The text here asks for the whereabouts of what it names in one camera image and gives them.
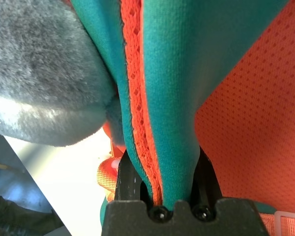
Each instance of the orange webbing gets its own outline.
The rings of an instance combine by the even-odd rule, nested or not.
[[[271,236],[275,234],[274,215],[260,214],[261,219]],[[295,219],[281,217],[281,232],[282,236],[295,236]]]
[[[105,188],[106,199],[108,202],[115,198],[116,182],[118,170],[112,168],[112,162],[121,160],[123,152],[111,142],[112,157],[103,161],[97,169],[97,182]]]

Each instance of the orange mesh fabric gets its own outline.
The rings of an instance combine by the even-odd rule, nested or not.
[[[140,58],[142,55],[140,16],[141,0],[121,1],[134,142],[139,160],[152,185],[153,202],[156,205],[160,205],[162,203],[161,175],[155,148],[153,146],[149,147],[149,143],[152,144],[153,139],[146,110],[146,101],[144,103],[142,101],[143,97],[145,97],[145,87],[141,84],[142,73],[140,72]]]
[[[198,110],[224,196],[295,212],[295,0]]]

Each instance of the gray fur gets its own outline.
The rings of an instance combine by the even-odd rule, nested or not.
[[[79,110],[32,106],[0,97],[0,134],[53,146],[74,144],[105,122],[101,107]]]
[[[112,96],[101,57],[61,0],[0,0],[0,95],[80,108]]]
[[[0,0],[0,134],[66,146],[96,132],[106,116],[120,134],[120,110],[106,110],[114,96],[109,72],[69,6]]]

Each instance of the black screw head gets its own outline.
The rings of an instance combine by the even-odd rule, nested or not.
[[[197,205],[192,209],[193,215],[200,221],[208,222],[213,220],[213,213],[207,206]]]
[[[148,215],[156,223],[165,223],[171,219],[173,214],[164,206],[155,206],[148,212]]]

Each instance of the orange strap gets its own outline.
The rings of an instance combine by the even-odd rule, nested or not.
[[[265,227],[271,236],[295,236],[295,219],[281,217],[281,232],[275,232],[275,217],[270,214],[260,214]]]

